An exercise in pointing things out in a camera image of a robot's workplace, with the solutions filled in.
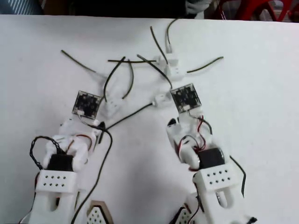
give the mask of red wire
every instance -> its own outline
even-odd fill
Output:
[[[200,137],[202,138],[202,141],[203,141],[202,147],[200,147],[199,150],[204,150],[205,147],[206,147],[206,140],[205,140],[205,138],[204,138],[204,137],[201,135],[201,133],[200,133],[200,127],[201,127],[201,125],[202,125],[202,123],[203,123],[203,119],[204,119],[204,116],[201,116],[201,117],[199,118],[199,125],[197,126],[197,132],[199,133],[199,135],[200,135]]]

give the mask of black wire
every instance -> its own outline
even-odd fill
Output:
[[[119,60],[108,60],[108,62],[120,62]],[[130,63],[130,64],[134,64],[134,63],[146,63],[145,61],[123,61],[123,63]]]
[[[160,45],[159,45],[159,43],[158,43],[158,41],[157,41],[157,39],[156,39],[156,36],[155,36],[154,30],[153,30],[153,27],[150,27],[150,32],[151,32],[151,35],[152,35],[153,38],[154,38],[154,41],[155,41],[155,43],[156,43],[156,45],[157,45],[159,51],[160,51],[161,54],[163,55],[163,58],[165,59],[166,63],[168,64],[168,60],[167,60],[167,58],[166,58],[164,52],[162,51],[162,49],[161,49],[161,47],[160,47]]]
[[[245,188],[245,181],[246,181],[246,173],[245,173],[244,169],[241,167],[241,165],[231,155],[229,157],[230,157],[230,159],[232,161],[234,161],[234,163],[240,168],[240,170],[243,173],[243,181],[242,181],[241,193],[242,193],[242,195],[244,197],[244,188]]]
[[[30,155],[30,157],[32,158],[33,162],[36,164],[36,166],[37,166],[40,170],[42,170],[43,167],[42,167],[41,163],[38,162],[38,161],[36,160],[36,158],[34,157],[34,155],[33,155],[33,148],[34,148],[34,145],[36,144],[36,141],[37,141],[38,139],[46,139],[46,140],[51,141],[51,142],[53,143],[53,145],[56,147],[56,152],[57,152],[57,154],[65,154],[65,152],[60,148],[58,142],[56,142],[54,139],[52,139],[52,138],[50,138],[50,137],[48,137],[48,136],[37,136],[37,137],[35,137],[35,138],[33,139],[33,141],[31,142],[31,147],[30,147],[29,155]]]
[[[117,65],[114,67],[114,69],[112,70],[112,72],[110,73],[110,75],[108,76],[106,82],[105,82],[105,85],[104,85],[104,99],[105,101],[107,102],[107,97],[106,97],[106,88],[107,88],[107,85],[108,85],[108,82],[109,80],[111,79],[111,76],[113,75],[113,73],[116,71],[116,69],[120,66],[120,64],[126,59],[126,57],[123,57],[118,63]]]
[[[200,208],[200,204],[201,204],[201,202],[199,202],[199,192],[198,192],[198,188],[197,188],[196,183],[194,183],[194,185],[195,185],[196,192],[197,192],[198,205],[197,205],[197,209],[196,209],[195,213],[190,217],[190,219],[188,220],[187,224],[190,224],[191,220],[195,217],[195,215],[197,214],[197,212],[198,212],[198,210]]]
[[[137,57],[139,57],[140,59],[142,59],[143,61],[145,61],[146,63],[148,63],[151,67],[153,67],[154,69],[156,69],[169,82],[170,88],[172,89],[172,83],[169,80],[169,78],[164,74],[164,72],[162,72],[157,66],[155,66],[153,63],[149,62],[147,59],[145,59],[141,55],[137,55]]]
[[[121,123],[121,122],[124,121],[125,119],[128,119],[128,118],[132,117],[133,115],[137,114],[138,112],[140,112],[140,111],[142,111],[143,109],[145,109],[145,108],[147,108],[147,107],[149,107],[149,106],[152,106],[152,105],[153,105],[153,103],[150,103],[150,104],[147,104],[147,105],[143,106],[142,108],[140,108],[139,110],[135,111],[134,113],[132,113],[132,114],[130,114],[130,115],[124,117],[123,119],[117,121],[116,123],[110,125],[106,130],[108,130],[108,129],[114,127],[114,126],[117,125],[118,123]]]
[[[200,148],[198,142],[196,141],[196,139],[195,139],[192,135],[189,135],[189,134],[185,135],[185,136],[181,139],[181,141],[184,140],[184,139],[186,139],[187,137],[192,138],[192,139],[195,141],[195,143],[196,143],[196,145],[197,145],[197,148]]]
[[[106,152],[106,154],[105,154],[105,157],[104,157],[104,159],[103,159],[102,165],[101,165],[101,167],[100,167],[100,170],[99,170],[99,173],[98,173],[98,176],[97,176],[97,180],[96,180],[96,182],[94,183],[92,189],[89,191],[88,195],[85,197],[85,199],[83,200],[83,202],[82,202],[82,203],[80,204],[80,206],[78,207],[76,213],[74,214],[73,219],[71,220],[71,224],[74,224],[74,223],[75,223],[76,218],[77,218],[77,216],[78,216],[80,210],[82,209],[84,203],[88,200],[88,198],[90,197],[90,195],[92,194],[92,192],[94,191],[94,189],[96,188],[96,186],[98,185],[98,182],[99,182],[99,179],[100,179],[100,175],[101,175],[102,169],[103,169],[103,167],[104,167],[105,161],[106,161],[106,159],[107,159],[107,156],[108,156],[108,154],[109,154],[109,152],[110,152],[110,149],[111,149],[111,146],[112,146],[112,143],[113,143],[112,135],[111,135],[111,133],[110,133],[107,129],[102,129],[102,128],[100,128],[100,127],[96,127],[96,126],[91,126],[91,127],[96,128],[96,129],[98,129],[98,130],[101,130],[101,131],[103,131],[103,132],[106,132],[106,133],[109,135],[109,137],[110,137],[110,146],[109,146],[109,148],[108,148],[108,150],[107,150],[107,152]]]
[[[133,66],[132,66],[131,63],[129,63],[129,67],[130,67],[130,70],[131,70],[131,76],[132,76],[132,78],[131,78],[131,85],[130,85],[130,87],[129,87],[129,89],[128,89],[128,92],[122,97],[122,99],[126,98],[126,97],[129,95],[129,93],[130,93],[131,90],[132,90],[133,83],[134,83],[134,70],[133,70]]]
[[[218,57],[218,58],[214,59],[213,61],[209,62],[208,64],[206,64],[206,65],[204,65],[204,66],[202,66],[202,67],[200,67],[200,68],[198,68],[198,69],[194,69],[194,70],[191,70],[191,71],[187,71],[187,73],[191,73],[191,72],[195,72],[195,71],[199,71],[199,70],[201,70],[201,69],[204,69],[205,67],[207,67],[207,66],[213,64],[214,62],[216,62],[216,61],[218,61],[218,60],[220,60],[220,59],[223,59],[223,58],[224,58],[223,56]]]
[[[171,21],[171,23],[167,26],[166,33],[167,33],[167,40],[168,40],[168,43],[169,43],[169,44],[170,44],[170,39],[169,39],[169,28],[170,28],[170,26],[171,26],[175,21],[177,21],[177,20],[179,20],[179,19],[182,19],[182,17],[178,17],[178,18],[174,19],[174,20]]]
[[[73,60],[75,63],[77,63],[78,65],[82,66],[83,68],[90,70],[92,72],[97,73],[95,70],[92,70],[90,68],[88,68],[87,66],[83,65],[81,62],[77,61],[75,58],[73,58],[72,56],[70,56],[68,53],[66,53],[64,50],[61,50],[62,53],[64,53],[66,56],[68,56],[71,60]]]

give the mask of white plastic bracket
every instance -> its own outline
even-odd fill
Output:
[[[77,174],[68,171],[41,170],[36,192],[75,193]]]
[[[244,198],[232,163],[201,169],[194,175],[193,182],[198,188],[208,223],[248,222],[249,216],[245,213]]]

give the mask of white plastic part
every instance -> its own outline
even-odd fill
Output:
[[[169,53],[169,54],[165,54],[165,56],[167,58],[169,65],[171,66],[178,65],[178,57],[175,54]],[[167,65],[167,62],[163,56],[159,56],[157,63],[161,66],[161,68],[164,68]]]
[[[172,104],[172,99],[164,93],[159,93],[154,97],[153,105],[158,108],[165,108]]]
[[[171,81],[180,81],[182,80],[187,72],[182,69],[180,65],[166,65],[164,73]]]
[[[191,169],[199,169],[199,158],[190,145],[182,145],[179,158],[182,163],[187,163]]]
[[[174,53],[168,53],[165,54],[165,56],[167,58],[168,64],[163,56],[159,56],[157,59],[157,63],[159,64],[160,68],[162,68],[166,76],[171,81],[182,80],[186,76],[187,72],[180,65],[177,55]]]
[[[181,210],[181,212],[179,213],[175,224],[186,224],[186,223],[188,223],[190,217],[191,216],[190,216],[190,213],[188,212],[188,210],[186,208],[183,208]]]
[[[68,171],[41,170],[38,176],[36,192],[75,193],[77,174]]]
[[[238,186],[240,180],[232,163],[201,169],[194,175],[193,182],[197,185],[209,224],[248,222]]]
[[[124,105],[124,102],[121,98],[112,98],[106,102],[101,110],[101,114],[107,119],[115,115]]]
[[[107,224],[99,207],[93,207],[87,217],[87,224]]]

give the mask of wire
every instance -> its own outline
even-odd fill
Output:
[[[197,205],[197,209],[196,209],[195,213],[190,217],[190,219],[189,219],[189,221],[188,221],[188,224],[191,223],[192,219],[193,219],[193,218],[195,217],[195,215],[197,214],[197,212],[198,212],[198,210],[199,210],[199,208],[200,208],[200,204],[201,204],[201,203],[199,202],[199,192],[198,192],[198,188],[197,188],[196,183],[194,183],[194,185],[195,185],[196,192],[197,192],[197,201],[198,201],[198,205]]]
[[[241,167],[241,165],[230,155],[229,156],[230,157],[230,159],[232,160],[232,161],[234,161],[234,163],[240,168],[240,170],[242,171],[242,173],[243,173],[243,181],[242,181],[242,188],[241,188],[241,193],[242,193],[242,195],[243,195],[243,197],[244,197],[244,189],[245,189],[245,181],[246,181],[246,173],[245,173],[245,171],[244,171],[244,169]]]
[[[156,69],[169,82],[170,89],[172,89],[172,83],[169,80],[169,78],[164,74],[164,72],[162,72],[157,66],[155,66],[153,63],[149,62],[147,59],[145,59],[141,55],[137,55],[137,57],[139,57],[140,59],[142,59],[143,61],[145,61],[146,63],[148,63],[151,67],[153,67],[154,69]]]
[[[88,138],[89,140],[90,140],[90,144],[89,144],[89,147],[88,147],[88,151],[90,150],[90,148],[92,147],[92,145],[93,145],[93,140],[92,140],[92,138],[91,137],[89,137],[88,135],[86,135],[86,134],[77,134],[76,135],[76,137],[86,137],[86,138]]]
[[[30,157],[32,158],[32,160],[34,161],[34,163],[36,164],[36,166],[41,170],[43,169],[42,165],[40,162],[38,162],[34,155],[33,155],[33,148],[34,148],[34,145],[36,144],[36,141],[38,139],[46,139],[46,140],[49,140],[53,143],[53,145],[56,147],[56,152],[57,154],[65,154],[65,152],[60,148],[58,142],[56,142],[54,139],[50,138],[50,137],[47,137],[47,136],[37,136],[33,139],[33,141],[31,142],[31,147],[30,147],[30,151],[29,151],[29,155]]]
[[[134,113],[132,113],[132,114],[130,114],[130,115],[124,117],[123,119],[117,121],[116,123],[110,125],[106,130],[109,130],[110,128],[114,127],[115,125],[121,123],[122,121],[124,121],[124,120],[126,120],[126,119],[132,117],[133,115],[137,114],[138,112],[140,112],[140,111],[142,111],[143,109],[145,109],[145,108],[147,108],[147,107],[149,107],[149,106],[152,106],[152,105],[153,105],[153,103],[150,103],[150,104],[147,104],[147,105],[143,106],[142,108],[140,108],[139,110],[135,111]]]
[[[126,98],[126,97],[129,95],[129,93],[130,93],[131,90],[132,90],[133,83],[134,83],[134,70],[133,70],[133,66],[132,66],[131,63],[129,63],[129,67],[130,67],[130,70],[131,70],[131,77],[132,77],[132,78],[131,78],[131,84],[130,84],[130,87],[129,87],[127,93],[122,97],[122,99]]]
[[[96,129],[98,129],[98,130],[101,130],[101,131],[103,131],[103,132],[106,132],[106,133],[109,135],[109,137],[110,137],[110,145],[109,145],[109,148],[108,148],[108,150],[107,150],[107,152],[106,152],[106,154],[105,154],[105,157],[104,157],[104,159],[103,159],[103,162],[102,162],[102,164],[101,164],[101,167],[100,167],[100,170],[99,170],[99,173],[98,173],[98,176],[97,176],[97,180],[96,180],[96,182],[94,183],[92,189],[89,191],[88,195],[85,197],[85,199],[82,201],[82,203],[81,203],[80,206],[78,207],[77,211],[75,212],[75,214],[74,214],[74,216],[73,216],[73,219],[71,220],[71,224],[74,224],[74,223],[75,223],[76,218],[77,218],[77,216],[78,216],[80,210],[82,209],[83,205],[85,204],[85,202],[88,200],[88,198],[90,197],[90,195],[92,194],[92,192],[94,191],[94,189],[96,188],[96,186],[98,185],[98,182],[99,182],[99,179],[100,179],[100,175],[101,175],[102,169],[103,169],[103,167],[104,167],[105,161],[106,161],[106,159],[107,159],[107,157],[108,157],[108,154],[109,154],[109,152],[110,152],[110,149],[111,149],[111,146],[112,146],[112,143],[113,143],[113,137],[112,137],[111,133],[110,133],[107,129],[103,129],[103,128],[95,127],[95,126],[92,126],[92,127],[93,127],[93,128],[96,128]]]
[[[166,36],[167,36],[167,41],[168,41],[169,44],[171,44],[171,43],[170,43],[170,39],[169,39],[169,29],[170,29],[170,26],[171,26],[175,21],[177,21],[177,20],[179,20],[179,19],[182,19],[182,17],[178,17],[178,18],[174,19],[174,20],[171,21],[171,23],[169,23],[168,26],[167,26],[167,29],[166,29]]]
[[[64,53],[66,56],[68,56],[71,60],[73,60],[75,63],[77,63],[78,65],[82,66],[83,68],[92,71],[94,73],[97,73],[95,70],[92,70],[90,68],[88,68],[87,66],[83,65],[81,62],[77,61],[75,58],[73,58],[72,56],[70,56],[68,53],[66,53],[64,50],[61,50],[62,53]]]
[[[104,99],[105,101],[107,102],[107,97],[106,97],[106,88],[107,88],[107,85],[108,85],[108,82],[109,80],[111,79],[111,76],[113,75],[113,73],[116,71],[116,69],[120,66],[120,64],[126,59],[126,57],[123,57],[118,63],[117,65],[114,67],[114,69],[112,70],[112,72],[110,73],[110,75],[108,76],[106,82],[105,82],[105,85],[104,85]]]
[[[108,62],[120,62],[118,60],[108,60]],[[145,61],[123,61],[123,63],[129,63],[129,64],[134,64],[134,63],[146,63]]]
[[[39,172],[36,174],[36,177],[34,179],[34,190],[36,189],[36,185],[37,185],[37,178],[39,176]],[[18,222],[18,224],[22,224],[24,222],[24,220],[30,215],[32,208],[33,208],[33,204],[34,204],[34,199],[36,197],[36,193],[34,193],[34,197],[33,197],[33,202],[32,202],[32,206],[31,209],[29,210],[29,212]]]
[[[203,123],[205,123],[208,127],[209,127],[209,130],[210,130],[210,134],[213,135],[213,130],[212,130],[212,127],[211,125],[209,124],[209,122],[207,122],[205,119],[203,118],[199,118],[199,117],[194,117],[193,115],[190,114],[190,111],[188,111],[188,114],[190,117],[194,118],[194,119],[199,119],[199,120],[202,120]]]
[[[187,134],[187,135],[185,135],[185,136],[179,141],[179,144],[178,144],[178,157],[179,157],[179,158],[181,158],[181,157],[180,157],[180,150],[181,150],[181,147],[182,147],[182,145],[183,145],[183,140],[185,140],[187,137],[192,138],[192,139],[195,141],[197,148],[200,149],[199,144],[198,144],[198,142],[196,141],[196,139],[195,139],[192,135]]]
[[[158,43],[158,41],[157,41],[157,39],[156,39],[156,36],[155,36],[155,33],[154,33],[154,30],[153,30],[153,27],[152,27],[152,26],[150,27],[150,32],[151,32],[151,35],[152,35],[153,38],[154,38],[154,41],[155,41],[155,43],[156,43],[156,45],[157,45],[159,51],[160,51],[161,54],[163,55],[163,58],[165,59],[166,63],[168,64],[168,60],[167,60],[167,58],[166,58],[164,52],[162,51],[162,49],[161,49],[161,47],[160,47],[160,45],[159,45],[159,43]]]
[[[32,209],[30,209],[30,211],[18,222],[18,224],[22,224],[23,223],[23,221],[30,215],[31,210]]]
[[[214,59],[213,61],[209,62],[208,64],[206,64],[206,65],[204,65],[204,66],[202,66],[202,67],[200,67],[200,68],[198,68],[198,69],[194,69],[194,70],[191,70],[191,71],[187,71],[187,73],[191,73],[191,72],[195,72],[195,71],[199,71],[199,70],[201,70],[201,69],[204,69],[205,67],[207,67],[207,66],[213,64],[214,62],[216,62],[216,61],[218,61],[218,60],[220,60],[220,59],[223,59],[223,58],[224,58],[223,56],[218,57],[218,58]]]

